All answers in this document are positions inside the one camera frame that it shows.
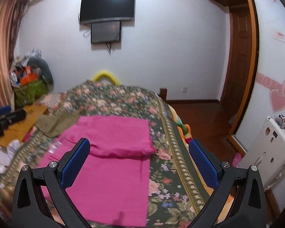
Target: white wall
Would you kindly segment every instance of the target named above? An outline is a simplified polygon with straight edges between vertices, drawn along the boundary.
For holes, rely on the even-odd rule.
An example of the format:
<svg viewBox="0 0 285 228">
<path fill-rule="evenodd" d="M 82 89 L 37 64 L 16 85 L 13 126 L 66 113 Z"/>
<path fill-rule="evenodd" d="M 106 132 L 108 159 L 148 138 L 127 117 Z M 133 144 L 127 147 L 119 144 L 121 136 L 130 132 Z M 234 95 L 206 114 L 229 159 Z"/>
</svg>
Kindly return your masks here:
<svg viewBox="0 0 285 228">
<path fill-rule="evenodd" d="M 226 51 L 225 51 L 225 63 L 222 72 L 222 79 L 220 88 L 218 90 L 218 100 L 221 100 L 223 88 L 225 84 L 226 74 L 227 74 L 227 67 L 228 67 L 228 60 L 229 60 L 229 50 L 230 50 L 230 14 L 229 14 L 229 7 L 225 7 L 226 13 Z"/>
<path fill-rule="evenodd" d="M 285 80 L 285 42 L 273 39 L 273 32 L 285 34 L 285 8 L 279 0 L 254 0 L 259 20 L 260 52 L 258 72 L 283 83 Z M 236 138 L 245 149 L 256 139 L 267 116 L 285 115 L 285 109 L 273 113 L 269 89 L 255 83 L 251 99 Z M 285 207 L 285 177 L 273 187 L 280 210 Z"/>
<path fill-rule="evenodd" d="M 19 32 L 20 53 L 42 51 L 54 92 L 111 71 L 127 85 L 168 89 L 168 99 L 216 99 L 226 55 L 226 14 L 210 0 L 136 0 L 135 26 L 109 56 L 78 24 L 81 0 L 43 0 L 30 7 Z M 186 94 L 182 87 L 188 87 Z"/>
</svg>

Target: flat screen tv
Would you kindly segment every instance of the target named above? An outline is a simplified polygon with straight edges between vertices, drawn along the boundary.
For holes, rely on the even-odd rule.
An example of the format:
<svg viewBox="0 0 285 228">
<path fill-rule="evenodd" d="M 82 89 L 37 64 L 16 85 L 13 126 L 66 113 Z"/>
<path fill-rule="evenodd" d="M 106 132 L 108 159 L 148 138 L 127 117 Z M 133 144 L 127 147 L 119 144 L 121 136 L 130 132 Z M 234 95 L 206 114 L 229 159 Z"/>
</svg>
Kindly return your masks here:
<svg viewBox="0 0 285 228">
<path fill-rule="evenodd" d="M 134 19 L 134 0 L 81 0 L 80 24 Z"/>
</svg>

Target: yellow bed headboard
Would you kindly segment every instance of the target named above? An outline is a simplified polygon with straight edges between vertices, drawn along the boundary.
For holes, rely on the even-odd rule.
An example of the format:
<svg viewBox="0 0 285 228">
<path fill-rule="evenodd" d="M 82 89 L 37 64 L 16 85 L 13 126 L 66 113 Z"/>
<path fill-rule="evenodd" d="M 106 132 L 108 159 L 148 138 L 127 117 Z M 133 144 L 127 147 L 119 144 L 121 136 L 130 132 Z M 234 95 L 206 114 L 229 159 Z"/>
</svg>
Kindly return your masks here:
<svg viewBox="0 0 285 228">
<path fill-rule="evenodd" d="M 120 82 L 116 79 L 116 77 L 107 70 L 98 71 L 92 78 L 92 81 L 99 81 L 102 77 L 108 78 L 113 85 L 120 85 Z"/>
</svg>

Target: baseboard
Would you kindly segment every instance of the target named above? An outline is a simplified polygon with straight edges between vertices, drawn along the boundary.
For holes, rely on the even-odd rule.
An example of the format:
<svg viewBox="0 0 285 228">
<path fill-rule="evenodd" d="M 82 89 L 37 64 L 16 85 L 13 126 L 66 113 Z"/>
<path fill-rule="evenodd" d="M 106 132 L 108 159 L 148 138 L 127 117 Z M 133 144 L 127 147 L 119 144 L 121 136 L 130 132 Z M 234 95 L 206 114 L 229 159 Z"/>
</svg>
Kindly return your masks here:
<svg viewBox="0 0 285 228">
<path fill-rule="evenodd" d="M 227 141 L 230 142 L 235 147 L 235 149 L 242 155 L 242 157 L 245 156 L 246 154 L 245 149 L 242 147 L 240 143 L 238 143 L 238 141 L 233 135 L 228 135 Z"/>
<path fill-rule="evenodd" d="M 269 210 L 271 212 L 273 220 L 275 220 L 280 215 L 280 209 L 277 205 L 277 200 L 274 197 L 274 194 L 272 193 L 271 189 L 265 191 L 265 197 L 266 201 L 269 206 Z"/>
<path fill-rule="evenodd" d="M 181 100 L 167 100 L 166 103 L 169 105 L 175 104 L 206 104 L 206 103 L 217 103 L 217 99 L 181 99 Z"/>
</svg>

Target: colorful blanket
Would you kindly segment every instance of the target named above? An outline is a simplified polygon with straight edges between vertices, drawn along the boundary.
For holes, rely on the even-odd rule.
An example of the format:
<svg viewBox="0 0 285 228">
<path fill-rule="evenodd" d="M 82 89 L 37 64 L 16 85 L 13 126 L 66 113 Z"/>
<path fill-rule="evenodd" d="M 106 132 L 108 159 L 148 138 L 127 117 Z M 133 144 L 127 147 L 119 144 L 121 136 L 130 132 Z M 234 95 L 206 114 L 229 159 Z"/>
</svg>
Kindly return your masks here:
<svg viewBox="0 0 285 228">
<path fill-rule="evenodd" d="M 69 90 L 53 114 L 59 114 L 63 108 L 69 112 L 82 109 L 83 116 L 116 115 L 149 120 L 150 136 L 157 152 L 150 163 L 147 227 L 185 228 L 203 208 L 209 194 L 192 164 L 168 105 L 153 92 L 86 81 Z M 21 167 L 25 164 L 36 167 L 53 141 L 36 130 L 16 153 L 5 174 L 0 175 L 0 206 L 5 213 L 11 211 Z M 54 218 L 62 222 L 54 205 L 48 204 Z M 108 227 L 88 222 L 93 227 Z"/>
</svg>

